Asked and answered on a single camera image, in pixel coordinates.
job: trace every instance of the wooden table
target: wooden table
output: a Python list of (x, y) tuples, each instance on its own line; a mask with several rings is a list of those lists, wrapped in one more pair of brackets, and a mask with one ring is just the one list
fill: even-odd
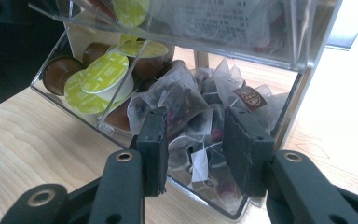
[[(358, 69), (349, 68), (352, 59), (348, 52), (325, 51), (285, 148), (309, 155), (334, 184), (358, 193)], [(36, 92), (13, 96), (0, 104), (0, 219), (32, 187), (58, 183), (72, 191), (99, 177), (118, 149)], [(146, 198), (146, 223), (226, 222), (173, 184), (167, 190)], [(249, 206), (244, 222), (269, 223), (265, 205)]]

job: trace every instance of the paper label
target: paper label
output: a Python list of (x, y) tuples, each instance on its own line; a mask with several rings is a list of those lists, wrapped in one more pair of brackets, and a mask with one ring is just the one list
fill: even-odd
[(267, 0), (172, 0), (174, 32), (230, 45), (269, 43)]

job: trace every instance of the clear acrylic container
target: clear acrylic container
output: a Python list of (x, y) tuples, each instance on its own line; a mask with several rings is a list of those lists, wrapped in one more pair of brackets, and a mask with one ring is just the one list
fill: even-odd
[[(117, 104), (114, 95), (102, 110), (95, 113), (80, 111), (66, 95), (51, 92), (44, 82), (46, 70), (51, 62), (62, 57), (85, 63), (83, 55), (91, 43), (120, 46), (124, 35), (158, 41), (174, 48), (172, 59), (185, 62), (191, 71), (200, 67), (214, 70), (226, 58), (228, 67), (236, 67), (247, 86), (255, 89), (268, 86), (272, 95), (285, 94), (282, 107), (274, 111), (277, 119), (273, 128), (266, 130), (279, 149), (310, 83), (339, 3), (327, 0), (257, 2), (31, 0), (31, 8), (63, 21), (65, 25), (64, 34), (36, 74), (31, 87), (115, 144), (128, 147), (132, 133), (107, 119), (124, 100)], [(132, 76), (135, 65), (129, 65), (125, 76)], [(135, 80), (132, 92), (138, 87)], [(214, 158), (218, 163), (208, 166), (209, 175), (204, 181), (192, 181), (194, 165), (187, 148), (184, 151), (187, 154), (182, 156), (189, 163), (184, 162), (180, 169), (171, 167), (169, 180), (229, 220), (239, 220), (250, 200), (238, 190), (224, 158), (220, 158), (219, 145), (209, 149), (209, 160)]]

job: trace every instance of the brown coffee capsule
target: brown coffee capsule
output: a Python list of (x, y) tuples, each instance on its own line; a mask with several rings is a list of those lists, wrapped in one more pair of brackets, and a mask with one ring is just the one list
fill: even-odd
[[(128, 58), (130, 63), (135, 59), (133, 57)], [(164, 56), (141, 58), (133, 68), (132, 75), (140, 79), (154, 78), (159, 73), (163, 62)]]
[(129, 106), (131, 98), (126, 100), (123, 104), (118, 106), (115, 110), (109, 113), (106, 117), (105, 122), (113, 125), (124, 131), (130, 130), (130, 121), (127, 116), (127, 107)]
[(92, 42), (90, 43), (83, 52), (83, 64), (88, 67), (99, 57), (103, 56), (110, 48), (110, 45)]
[(43, 84), (51, 93), (63, 96), (63, 88), (68, 78), (83, 68), (83, 64), (73, 57), (57, 57), (49, 61), (43, 70)]

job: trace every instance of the light wood surface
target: light wood surface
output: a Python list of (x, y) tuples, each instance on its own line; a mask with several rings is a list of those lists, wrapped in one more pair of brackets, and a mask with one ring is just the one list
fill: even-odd
[[(285, 148), (310, 156), (336, 185), (358, 193), (358, 54), (326, 49)], [(0, 219), (26, 190), (59, 183), (69, 191), (101, 175), (118, 147), (26, 89), (0, 105)], [(226, 223), (173, 184), (146, 198), (146, 223)], [(241, 223), (269, 223), (265, 205)]]

